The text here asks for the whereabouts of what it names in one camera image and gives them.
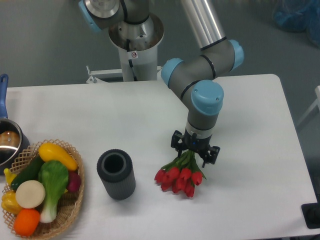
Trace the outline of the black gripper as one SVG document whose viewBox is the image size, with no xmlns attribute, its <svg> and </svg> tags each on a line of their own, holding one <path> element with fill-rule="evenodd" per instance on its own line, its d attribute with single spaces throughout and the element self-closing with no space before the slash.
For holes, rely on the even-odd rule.
<svg viewBox="0 0 320 240">
<path fill-rule="evenodd" d="M 175 130 L 171 137 L 170 146 L 177 151 L 178 157 L 182 155 L 184 150 L 199 153 L 203 160 L 202 167 L 204 168 L 206 164 L 215 164 L 221 150 L 218 146 L 210 146 L 210 140 L 211 136 L 199 138 L 196 133 L 189 134 L 185 132 L 183 135 L 180 131 Z"/>
</svg>

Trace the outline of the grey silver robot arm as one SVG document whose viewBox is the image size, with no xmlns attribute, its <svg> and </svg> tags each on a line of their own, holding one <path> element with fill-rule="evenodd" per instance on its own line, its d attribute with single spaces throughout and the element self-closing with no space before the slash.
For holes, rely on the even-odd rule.
<svg viewBox="0 0 320 240">
<path fill-rule="evenodd" d="M 164 26 L 150 12 L 147 0 L 81 0 L 78 6 L 93 31 L 108 29 L 125 82 L 160 76 L 187 107 L 185 131 L 173 134 L 171 147 L 179 153 L 193 151 L 205 164 L 214 164 L 220 148 L 210 146 L 210 140 L 224 99 L 215 79 L 241 65 L 244 51 L 226 37 L 211 1 L 184 0 L 181 4 L 201 55 L 191 62 L 172 58 L 162 69 L 158 69 L 158 45 Z"/>
</svg>

